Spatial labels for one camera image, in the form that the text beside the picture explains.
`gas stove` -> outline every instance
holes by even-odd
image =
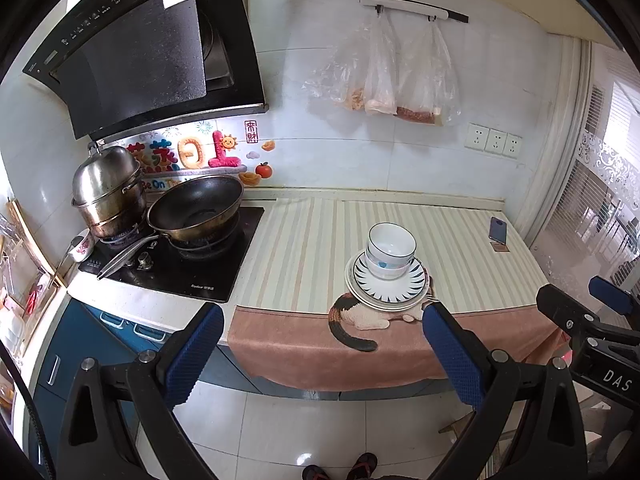
[[[132,266],[122,267],[105,280],[116,280],[197,300],[226,303],[264,213],[261,207],[241,207],[238,211],[239,232],[233,237],[228,250],[219,256],[206,260],[186,259],[180,256],[178,249],[169,240],[161,237],[143,246],[134,256]],[[148,233],[144,229],[140,229],[141,236],[146,234]],[[123,248],[121,244],[98,242],[91,256],[80,263],[79,269],[98,274]]]

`stove knob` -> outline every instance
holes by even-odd
[[[154,261],[151,259],[151,256],[149,256],[149,253],[145,251],[138,256],[138,263],[140,264],[140,269],[149,270],[153,266]]]

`white tile floor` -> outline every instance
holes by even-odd
[[[300,480],[305,465],[342,480],[365,450],[374,477],[427,478],[451,446],[438,430],[467,414],[455,392],[409,399],[297,400],[197,382],[175,416],[220,480]],[[165,479],[148,439],[138,450],[149,474]]]

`cat tail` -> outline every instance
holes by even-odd
[[[341,295],[340,298],[335,300],[334,305],[329,309],[329,330],[331,330],[334,337],[343,345],[361,352],[373,352],[378,348],[378,343],[370,339],[361,339],[347,334],[340,323],[341,311],[349,310],[358,303],[360,303],[360,301],[354,298],[350,292]]]

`blue-patterned plate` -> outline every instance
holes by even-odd
[[[389,305],[405,303],[416,298],[428,286],[429,279],[418,258],[409,264],[409,270],[394,280],[381,280],[367,267],[364,252],[353,264],[353,277],[361,290],[374,300]]]

